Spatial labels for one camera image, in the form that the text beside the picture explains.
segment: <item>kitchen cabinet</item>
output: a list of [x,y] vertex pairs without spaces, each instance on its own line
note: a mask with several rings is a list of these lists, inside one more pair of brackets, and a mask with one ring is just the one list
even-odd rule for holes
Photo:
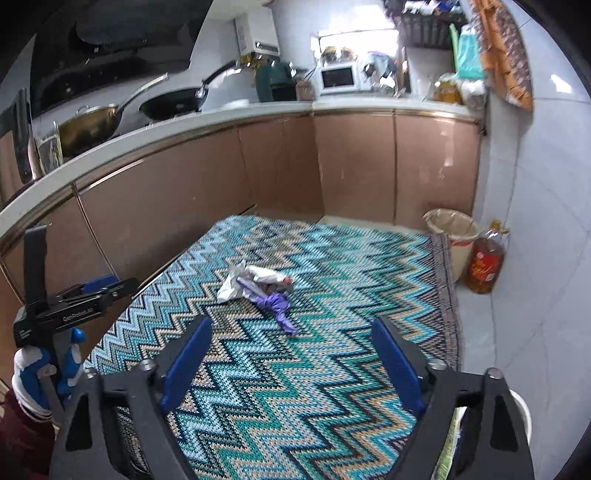
[[259,215],[317,222],[324,215],[314,124],[309,116],[239,128]]
[[314,123],[326,215],[392,223],[393,114],[319,115]]
[[80,198],[116,273],[140,282],[253,204],[235,128],[142,158]]
[[[76,199],[53,210],[40,223],[47,227],[46,288],[49,294],[111,275]],[[24,297],[23,241],[4,255],[15,287]]]
[[12,335],[12,324],[22,304],[2,273],[0,273],[0,305],[2,305],[0,309],[0,380],[10,385],[14,373],[12,357],[17,350]]
[[478,126],[400,115],[396,133],[396,223],[425,229],[423,214],[435,208],[471,215],[478,175]]

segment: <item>white countertop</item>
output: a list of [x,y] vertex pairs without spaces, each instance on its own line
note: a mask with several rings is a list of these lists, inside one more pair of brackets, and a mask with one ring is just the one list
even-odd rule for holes
[[321,97],[315,102],[255,103],[242,108],[218,109],[207,113],[190,113],[159,122],[114,138],[55,169],[35,185],[21,193],[0,212],[0,238],[20,219],[46,198],[81,178],[86,173],[151,143],[191,130],[239,121],[245,118],[279,115],[282,113],[330,111],[345,109],[403,109],[437,112],[442,116],[461,115],[479,119],[478,114],[461,105],[441,102],[421,102],[411,98],[388,98],[364,95]]

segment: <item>zigzag patterned rug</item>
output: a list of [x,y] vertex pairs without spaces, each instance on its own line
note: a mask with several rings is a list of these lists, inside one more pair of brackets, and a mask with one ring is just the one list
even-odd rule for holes
[[[298,336],[247,300],[216,304],[229,264],[295,279]],[[87,366],[153,357],[198,313],[213,342],[168,420],[198,478],[379,478],[414,425],[370,325],[388,315],[429,355],[459,366],[447,239],[234,216],[218,222],[130,305]]]

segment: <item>dark red cloth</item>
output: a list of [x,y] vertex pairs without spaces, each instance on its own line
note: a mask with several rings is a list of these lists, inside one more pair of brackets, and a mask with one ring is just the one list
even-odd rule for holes
[[29,478],[46,480],[54,442],[53,425],[29,418],[12,390],[9,391],[4,401],[4,417],[0,420],[0,450],[3,450],[0,452],[3,460],[0,461],[0,476],[6,472],[2,464],[8,461],[14,468],[20,465]]

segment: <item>bottle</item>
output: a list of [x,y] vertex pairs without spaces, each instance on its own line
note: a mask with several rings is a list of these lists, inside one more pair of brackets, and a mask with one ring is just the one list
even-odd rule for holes
[[493,220],[489,230],[476,239],[466,271],[466,285],[474,293],[490,293],[505,259],[504,235],[508,229],[500,220]]

